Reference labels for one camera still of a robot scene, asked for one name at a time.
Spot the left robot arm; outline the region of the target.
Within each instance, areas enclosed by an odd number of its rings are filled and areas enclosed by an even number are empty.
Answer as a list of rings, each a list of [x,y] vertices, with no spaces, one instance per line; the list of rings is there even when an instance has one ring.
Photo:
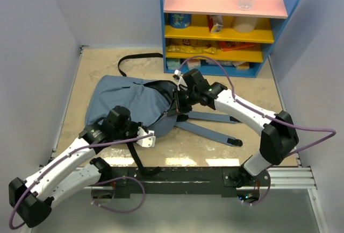
[[[77,138],[46,166],[22,180],[9,183],[9,203],[13,208],[9,228],[42,223],[62,200],[86,186],[105,186],[113,180],[111,166],[98,158],[103,149],[117,144],[138,143],[153,147],[155,135],[140,122],[131,120],[128,109],[116,106],[107,116],[87,125]]]

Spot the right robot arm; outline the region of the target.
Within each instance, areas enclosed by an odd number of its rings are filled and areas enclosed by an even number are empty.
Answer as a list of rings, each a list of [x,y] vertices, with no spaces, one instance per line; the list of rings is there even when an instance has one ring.
[[[177,81],[177,88],[173,91],[173,113],[185,114],[193,105],[201,104],[233,116],[260,136],[259,150],[229,176],[236,187],[252,186],[262,171],[279,165],[298,144],[289,113],[281,111],[276,114],[235,96],[221,83],[209,84],[197,69],[185,74],[176,70],[173,78]]]

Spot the blue student backpack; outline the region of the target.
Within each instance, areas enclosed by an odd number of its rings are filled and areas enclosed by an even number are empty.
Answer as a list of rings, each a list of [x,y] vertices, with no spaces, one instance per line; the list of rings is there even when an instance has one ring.
[[[203,136],[228,146],[241,147],[242,140],[190,123],[189,119],[204,121],[237,123],[232,116],[197,112],[192,109],[185,113],[172,113],[173,91],[176,84],[169,80],[144,80],[128,77],[124,72],[120,76],[106,75],[96,85],[89,102],[84,125],[102,125],[115,118],[118,107],[126,108],[134,122],[142,122],[157,137],[167,135],[174,127]]]

